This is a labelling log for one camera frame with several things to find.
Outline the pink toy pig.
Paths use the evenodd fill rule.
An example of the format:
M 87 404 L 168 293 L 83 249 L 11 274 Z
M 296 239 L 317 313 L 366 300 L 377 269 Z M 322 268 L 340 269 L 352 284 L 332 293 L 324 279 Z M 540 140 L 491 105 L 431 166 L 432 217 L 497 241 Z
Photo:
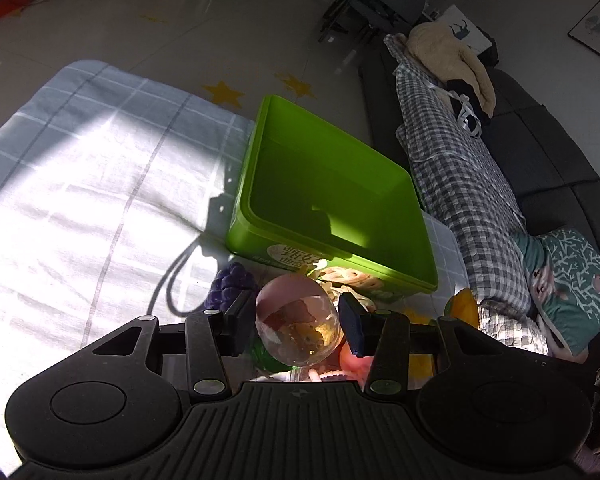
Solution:
M 332 352 L 326 361 L 309 369 L 309 380 L 311 382 L 352 380 L 364 388 L 373 360 L 373 356 L 362 356 L 362 358 L 355 356 L 347 341 L 343 341 L 337 351 Z

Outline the purple toy grapes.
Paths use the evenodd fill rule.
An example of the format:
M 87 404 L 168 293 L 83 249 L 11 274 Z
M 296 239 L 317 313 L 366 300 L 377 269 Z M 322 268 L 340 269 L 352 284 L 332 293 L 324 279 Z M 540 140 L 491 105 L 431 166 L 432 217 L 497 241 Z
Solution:
M 225 312 L 244 290 L 256 292 L 258 284 L 240 262 L 232 262 L 216 274 L 204 307 Z

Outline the yellow toy pot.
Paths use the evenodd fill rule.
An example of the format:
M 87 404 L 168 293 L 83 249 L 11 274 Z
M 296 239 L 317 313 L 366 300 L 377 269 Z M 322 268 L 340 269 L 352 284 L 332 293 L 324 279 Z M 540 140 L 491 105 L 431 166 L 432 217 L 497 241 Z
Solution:
M 436 320 L 439 315 L 430 307 L 416 307 L 410 300 L 404 310 L 413 325 L 425 326 Z M 475 328 L 479 327 L 478 306 L 469 288 L 460 289 L 445 304 L 442 315 L 458 318 Z M 410 355 L 410 376 L 408 388 L 420 388 L 434 376 L 434 357 L 431 354 Z

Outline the clear pink capsule ball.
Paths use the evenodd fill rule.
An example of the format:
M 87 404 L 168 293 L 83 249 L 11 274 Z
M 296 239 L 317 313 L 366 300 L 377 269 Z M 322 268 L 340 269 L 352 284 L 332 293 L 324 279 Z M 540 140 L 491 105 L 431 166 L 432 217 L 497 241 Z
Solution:
M 327 292 L 300 274 L 278 276 L 262 287 L 256 300 L 256 329 L 266 351 L 289 366 L 322 362 L 342 338 Z

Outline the green plastic storage bin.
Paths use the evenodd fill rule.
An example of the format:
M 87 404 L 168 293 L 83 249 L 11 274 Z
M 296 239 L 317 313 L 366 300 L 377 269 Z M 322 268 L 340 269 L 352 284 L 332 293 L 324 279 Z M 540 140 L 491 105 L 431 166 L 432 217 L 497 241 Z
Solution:
M 260 105 L 225 244 L 288 271 L 341 270 L 387 301 L 439 284 L 407 171 L 281 96 Z

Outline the grey checked table cloth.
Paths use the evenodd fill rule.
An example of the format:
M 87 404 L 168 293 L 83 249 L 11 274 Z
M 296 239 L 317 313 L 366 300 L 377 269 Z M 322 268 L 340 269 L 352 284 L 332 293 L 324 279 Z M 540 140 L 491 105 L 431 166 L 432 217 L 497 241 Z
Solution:
M 197 309 L 251 120 L 100 61 L 72 63 L 0 128 L 0 468 L 30 377 L 147 312 Z

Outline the grey plaid sofa cover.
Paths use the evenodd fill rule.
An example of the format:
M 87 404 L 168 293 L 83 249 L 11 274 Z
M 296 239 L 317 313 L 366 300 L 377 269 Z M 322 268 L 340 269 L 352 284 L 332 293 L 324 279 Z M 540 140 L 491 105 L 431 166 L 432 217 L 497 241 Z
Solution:
M 512 237 L 526 228 L 512 188 L 480 136 L 460 128 L 441 99 L 442 85 L 407 53 L 405 37 L 388 35 L 384 43 L 396 60 L 403 118 L 396 138 L 422 206 L 456 238 L 480 330 L 506 346 L 547 354 Z

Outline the teal patterned pillow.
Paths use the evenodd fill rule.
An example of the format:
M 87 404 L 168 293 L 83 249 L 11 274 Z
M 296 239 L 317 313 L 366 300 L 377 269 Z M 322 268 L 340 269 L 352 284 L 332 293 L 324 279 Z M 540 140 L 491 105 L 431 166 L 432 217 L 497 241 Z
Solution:
M 517 232 L 512 239 L 550 348 L 563 359 L 585 361 L 600 333 L 600 255 L 574 229 Z

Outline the dark grey sofa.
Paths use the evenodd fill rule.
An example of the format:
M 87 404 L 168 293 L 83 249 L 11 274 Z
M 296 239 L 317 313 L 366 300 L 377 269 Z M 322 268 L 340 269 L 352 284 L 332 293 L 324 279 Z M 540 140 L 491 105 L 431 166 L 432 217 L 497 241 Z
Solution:
M 358 66 L 372 147 L 410 168 L 396 130 L 402 113 L 387 48 Z M 533 235 L 561 226 L 582 233 L 600 254 L 600 176 L 567 131 L 509 74 L 489 68 L 496 107 L 483 141 L 512 187 Z

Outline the beige folded blanket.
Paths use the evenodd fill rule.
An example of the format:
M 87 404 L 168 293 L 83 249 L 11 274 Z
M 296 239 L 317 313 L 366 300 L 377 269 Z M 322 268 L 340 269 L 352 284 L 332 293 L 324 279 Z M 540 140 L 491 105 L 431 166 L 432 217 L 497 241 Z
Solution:
M 489 117 L 493 116 L 496 96 L 486 68 L 448 26 L 437 22 L 417 25 L 407 37 L 406 50 L 437 80 L 445 84 L 450 80 L 464 80 L 470 84 L 481 109 Z

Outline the white deer print cushion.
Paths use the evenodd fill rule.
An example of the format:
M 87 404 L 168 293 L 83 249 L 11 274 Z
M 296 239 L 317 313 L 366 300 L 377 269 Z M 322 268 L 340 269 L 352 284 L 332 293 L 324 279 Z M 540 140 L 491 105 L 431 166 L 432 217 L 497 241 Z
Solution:
M 455 4 L 449 6 L 437 21 L 448 26 L 453 36 L 467 44 L 475 54 L 493 46 L 492 41 Z

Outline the dark office chair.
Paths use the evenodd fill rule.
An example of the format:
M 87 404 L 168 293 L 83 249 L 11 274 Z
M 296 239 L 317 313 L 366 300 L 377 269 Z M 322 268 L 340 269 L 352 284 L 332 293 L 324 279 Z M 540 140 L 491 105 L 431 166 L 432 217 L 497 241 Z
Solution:
M 323 14 L 317 41 L 323 42 L 347 14 L 371 32 L 408 32 L 424 17 L 426 0 L 334 0 Z

